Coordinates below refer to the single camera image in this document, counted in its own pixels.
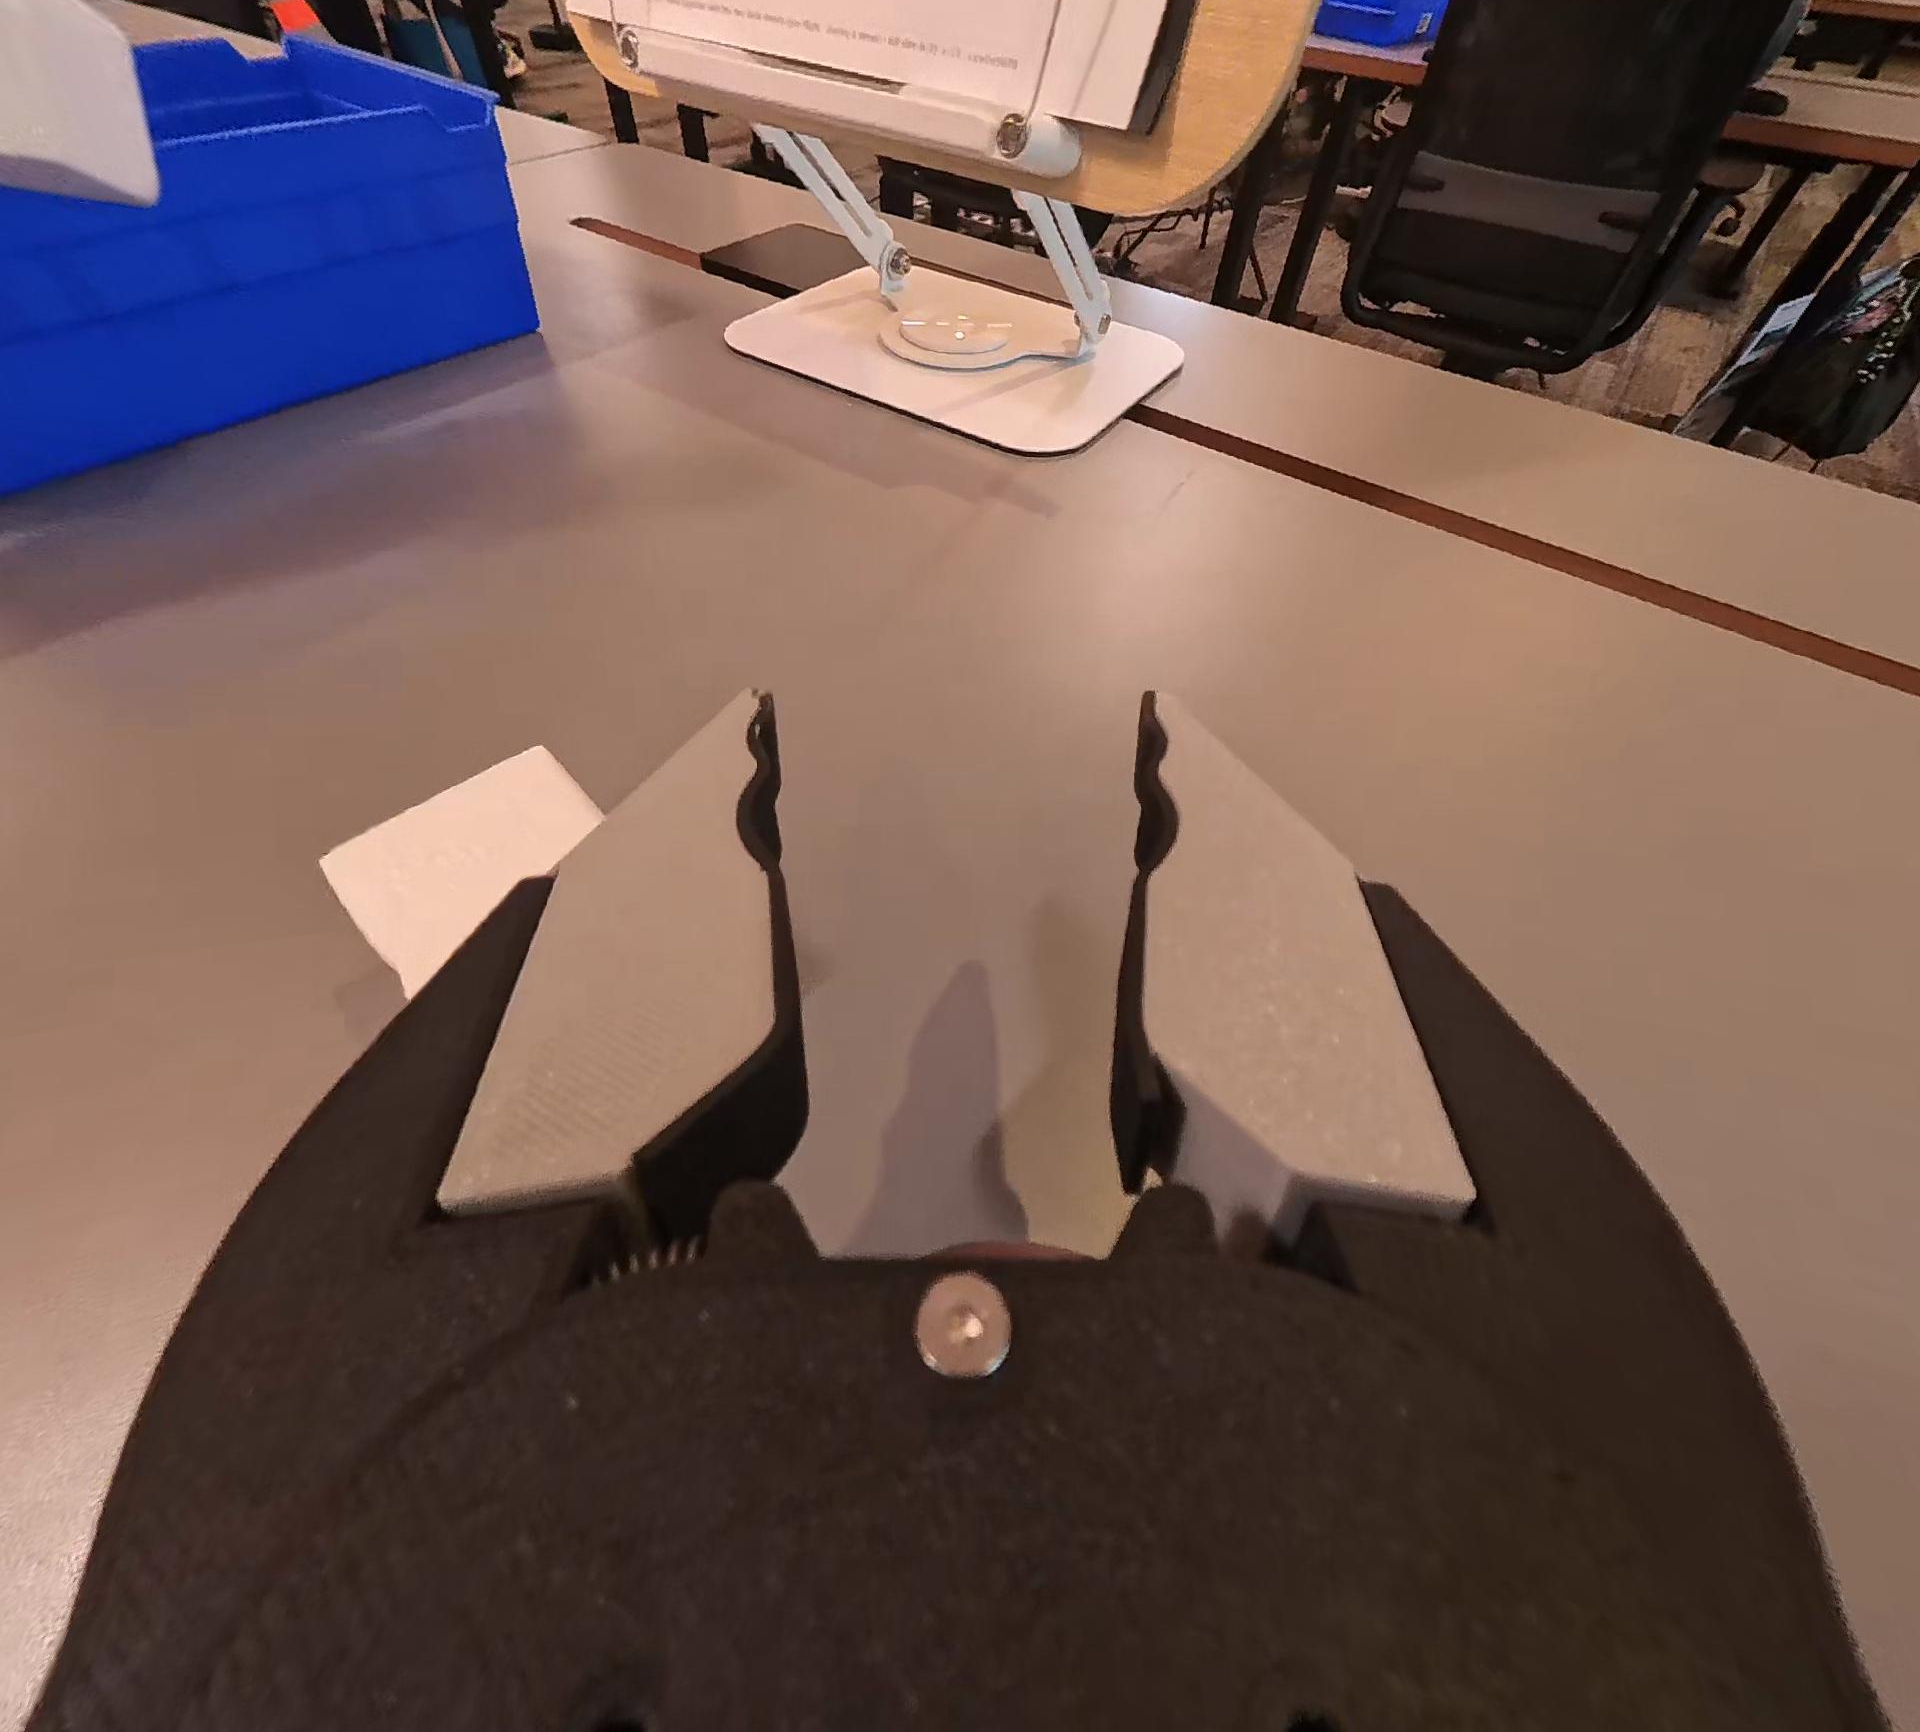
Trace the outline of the white hard foam cube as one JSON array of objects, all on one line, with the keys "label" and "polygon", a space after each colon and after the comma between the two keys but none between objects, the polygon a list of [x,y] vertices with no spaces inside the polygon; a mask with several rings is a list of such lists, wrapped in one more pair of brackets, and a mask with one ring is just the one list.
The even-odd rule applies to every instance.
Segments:
[{"label": "white hard foam cube", "polygon": [[546,877],[605,811],[543,746],[330,849],[318,867],[411,1000],[522,880]]},{"label": "white hard foam cube", "polygon": [[117,207],[159,198],[134,48],[81,0],[2,0],[2,185]]}]

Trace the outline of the dark green bag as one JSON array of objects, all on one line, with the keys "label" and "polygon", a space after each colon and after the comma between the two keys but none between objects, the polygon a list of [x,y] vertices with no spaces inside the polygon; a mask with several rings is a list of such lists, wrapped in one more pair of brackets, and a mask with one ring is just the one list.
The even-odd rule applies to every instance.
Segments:
[{"label": "dark green bag", "polygon": [[1823,466],[1863,454],[1896,423],[1919,378],[1919,254],[1849,274],[1838,308],[1787,362],[1787,337],[1812,296],[1754,322],[1733,360],[1671,426],[1710,442],[1750,390],[1744,428]]}]

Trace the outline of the wooden desk with black legs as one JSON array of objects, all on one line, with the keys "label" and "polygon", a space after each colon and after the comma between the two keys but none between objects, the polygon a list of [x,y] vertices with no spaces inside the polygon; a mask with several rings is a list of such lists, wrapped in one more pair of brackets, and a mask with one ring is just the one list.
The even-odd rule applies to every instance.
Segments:
[{"label": "wooden desk with black legs", "polygon": [[[1265,308],[1274,322],[1300,318],[1302,292],[1313,270],[1321,234],[1333,221],[1333,207],[1342,166],[1363,124],[1390,92],[1422,86],[1427,73],[1427,48],[1420,43],[1378,48],[1350,39],[1311,36],[1302,55],[1302,76],[1330,86],[1330,117],[1315,147],[1313,174],[1300,205],[1292,239]],[[1209,300],[1223,308],[1241,308],[1242,279],[1253,263],[1259,224],[1267,192],[1284,158],[1291,92],[1274,111],[1260,136],[1232,176],[1232,213]]]}]

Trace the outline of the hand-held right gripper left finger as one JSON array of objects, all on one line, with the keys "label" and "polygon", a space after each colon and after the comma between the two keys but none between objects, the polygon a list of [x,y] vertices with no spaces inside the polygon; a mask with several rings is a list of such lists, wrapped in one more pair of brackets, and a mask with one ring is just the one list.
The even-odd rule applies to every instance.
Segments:
[{"label": "hand-held right gripper left finger", "polygon": [[550,884],[439,1208],[631,1206],[707,1230],[810,1119],[780,874],[780,738],[744,691],[570,851]]}]

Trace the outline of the large blue plastic bin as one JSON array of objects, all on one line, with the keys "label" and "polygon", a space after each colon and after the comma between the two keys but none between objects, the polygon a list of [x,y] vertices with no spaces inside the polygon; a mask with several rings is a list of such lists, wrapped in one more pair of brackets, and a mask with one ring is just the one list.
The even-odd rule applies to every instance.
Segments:
[{"label": "large blue plastic bin", "polygon": [[134,50],[159,196],[2,192],[2,495],[538,330],[491,92]]}]

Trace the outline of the black office chair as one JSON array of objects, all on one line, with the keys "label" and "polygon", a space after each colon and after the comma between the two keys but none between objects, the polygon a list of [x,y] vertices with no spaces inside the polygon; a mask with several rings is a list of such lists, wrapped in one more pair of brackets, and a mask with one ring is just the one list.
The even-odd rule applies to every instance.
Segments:
[{"label": "black office chair", "polygon": [[1342,316],[1475,376],[1630,337],[1731,198],[1717,147],[1800,2],[1449,0]]}]

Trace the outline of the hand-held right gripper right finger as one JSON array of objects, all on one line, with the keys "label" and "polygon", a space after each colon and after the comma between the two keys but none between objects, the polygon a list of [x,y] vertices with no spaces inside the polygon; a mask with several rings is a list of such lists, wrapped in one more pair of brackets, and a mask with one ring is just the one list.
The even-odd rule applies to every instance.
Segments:
[{"label": "hand-held right gripper right finger", "polygon": [[1352,857],[1170,692],[1140,700],[1134,781],[1122,1192],[1197,1192],[1253,1253],[1317,1206],[1464,1219],[1475,1180]]}]

